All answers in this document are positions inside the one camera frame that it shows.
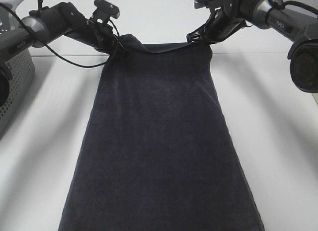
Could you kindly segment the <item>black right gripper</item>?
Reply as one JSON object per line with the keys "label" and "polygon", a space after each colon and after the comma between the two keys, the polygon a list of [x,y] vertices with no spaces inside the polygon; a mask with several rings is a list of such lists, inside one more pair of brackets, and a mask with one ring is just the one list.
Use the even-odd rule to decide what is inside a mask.
{"label": "black right gripper", "polygon": [[226,4],[218,10],[210,4],[206,4],[205,7],[210,10],[211,15],[203,27],[186,35],[188,43],[215,44],[223,42],[240,29],[247,27],[246,21],[240,15],[239,5]]}

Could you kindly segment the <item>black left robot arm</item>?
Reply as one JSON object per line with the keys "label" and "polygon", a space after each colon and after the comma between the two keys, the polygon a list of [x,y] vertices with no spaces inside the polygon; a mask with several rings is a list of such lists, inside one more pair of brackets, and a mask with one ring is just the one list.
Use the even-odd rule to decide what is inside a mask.
{"label": "black left robot arm", "polygon": [[120,10],[105,0],[95,0],[96,7],[87,19],[70,2],[61,2],[53,7],[33,10],[23,18],[17,29],[0,37],[0,103],[9,97],[9,82],[13,79],[9,60],[29,47],[41,48],[61,36],[93,47],[95,50],[113,54],[118,37],[108,24],[110,18],[117,19]]}

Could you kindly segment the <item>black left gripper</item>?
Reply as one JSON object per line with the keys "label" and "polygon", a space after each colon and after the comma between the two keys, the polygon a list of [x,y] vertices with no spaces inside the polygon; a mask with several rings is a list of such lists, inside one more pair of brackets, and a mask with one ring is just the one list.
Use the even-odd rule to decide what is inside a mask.
{"label": "black left gripper", "polygon": [[68,30],[64,36],[106,54],[113,54],[117,47],[117,37],[113,34],[112,27],[91,20],[86,20],[84,26]]}

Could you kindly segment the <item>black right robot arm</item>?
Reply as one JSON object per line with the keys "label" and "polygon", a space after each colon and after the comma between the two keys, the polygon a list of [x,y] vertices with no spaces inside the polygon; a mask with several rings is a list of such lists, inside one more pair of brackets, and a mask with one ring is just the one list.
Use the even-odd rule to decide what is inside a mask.
{"label": "black right robot arm", "polygon": [[292,41],[290,76],[301,91],[318,91],[318,10],[294,0],[194,0],[209,9],[208,20],[187,34],[189,43],[216,44],[247,27],[272,28]]}

